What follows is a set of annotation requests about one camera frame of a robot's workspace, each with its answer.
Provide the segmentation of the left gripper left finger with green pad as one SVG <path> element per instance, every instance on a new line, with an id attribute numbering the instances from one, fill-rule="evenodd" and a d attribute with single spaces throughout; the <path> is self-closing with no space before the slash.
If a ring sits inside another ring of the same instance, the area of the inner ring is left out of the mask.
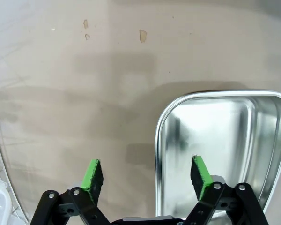
<path id="1" fill-rule="evenodd" d="M 80 186 L 62 194 L 55 190 L 43 192 L 30 223 L 65 225 L 71 217 L 79 216 L 85 225 L 109 225 L 97 206 L 103 181 L 100 160 L 91 160 Z"/>

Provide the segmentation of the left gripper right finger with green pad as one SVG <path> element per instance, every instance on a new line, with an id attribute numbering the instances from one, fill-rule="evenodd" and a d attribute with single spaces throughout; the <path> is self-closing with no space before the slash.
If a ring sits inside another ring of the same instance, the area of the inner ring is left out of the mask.
<path id="1" fill-rule="evenodd" d="M 206 225 L 215 211 L 226 212 L 233 225 L 267 225 L 266 216 L 248 183 L 230 187 L 214 181 L 199 155 L 192 157 L 190 178 L 197 204 L 190 212 L 184 225 Z"/>

